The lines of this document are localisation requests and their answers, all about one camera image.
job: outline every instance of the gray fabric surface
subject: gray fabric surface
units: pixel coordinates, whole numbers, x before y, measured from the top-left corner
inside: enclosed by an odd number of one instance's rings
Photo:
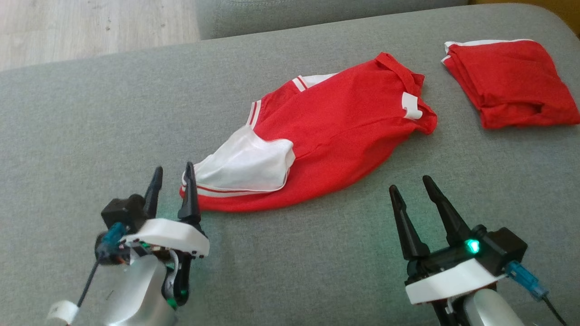
[[[467,0],[195,0],[201,39],[466,4]]]
[[[506,226],[530,245],[524,263],[570,325],[580,323],[580,129],[484,131],[440,63],[445,41],[531,38],[580,102],[580,42],[555,15],[526,5],[460,6],[218,39],[0,73],[0,324],[42,325],[76,302],[104,230],[102,208],[144,193],[165,168],[159,217],[176,218],[185,162],[214,152],[252,100],[298,74],[326,74],[385,51],[426,75],[439,115],[373,174],[276,211],[207,212],[211,254],[196,260],[185,325],[436,325],[408,303],[388,195],[398,185],[431,249],[443,225],[421,182],[432,175],[470,226]],[[122,269],[97,271],[76,325],[99,314]],[[531,325],[556,325],[511,282],[500,293]]]

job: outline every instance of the clothing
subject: clothing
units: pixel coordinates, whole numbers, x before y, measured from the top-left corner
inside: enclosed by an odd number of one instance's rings
[[[446,42],[442,60],[480,113],[486,129],[580,124],[552,58],[537,42]]]
[[[355,183],[414,130],[435,129],[437,116],[419,97],[423,80],[381,53],[338,74],[287,82],[253,103],[246,125],[195,165],[201,209],[281,208]]]

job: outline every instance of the black cable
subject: black cable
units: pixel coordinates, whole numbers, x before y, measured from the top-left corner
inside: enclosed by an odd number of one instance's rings
[[[93,269],[90,271],[89,278],[86,280],[85,289],[82,290],[82,294],[80,299],[78,299],[77,307],[81,307],[82,302],[85,300],[86,293],[89,292],[89,286],[93,281],[93,277],[95,276],[95,272],[97,272],[97,267],[99,266],[99,261],[96,261],[93,265]]]
[[[546,303],[546,305],[548,306],[548,308],[550,309],[550,311],[554,314],[554,316],[556,316],[556,318],[558,319],[558,321],[564,325],[567,326],[568,324],[566,324],[566,322],[564,321],[564,319],[562,318],[562,316],[560,316],[560,314],[558,314],[558,312],[556,311],[556,308],[554,308],[554,306],[552,306],[552,303],[550,302],[550,299],[548,299],[548,296],[545,295],[543,298],[544,302]]]

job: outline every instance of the light wood floor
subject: light wood floor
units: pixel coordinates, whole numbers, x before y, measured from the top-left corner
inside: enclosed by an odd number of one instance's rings
[[[193,0],[0,0],[0,71],[199,40]]]

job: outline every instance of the red fabric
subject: red fabric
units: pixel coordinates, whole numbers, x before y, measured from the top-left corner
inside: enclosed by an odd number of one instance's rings
[[[267,194],[199,196],[203,210],[228,212],[281,208],[343,189],[382,164],[414,130],[431,134],[435,113],[419,98],[423,115],[404,118],[403,92],[419,97],[424,76],[387,53],[347,69],[303,92],[282,87],[262,99],[267,112],[254,131],[264,140],[289,139],[294,161],[286,185]]]
[[[451,45],[443,63],[487,129],[580,124],[580,114],[552,58],[534,41]]]

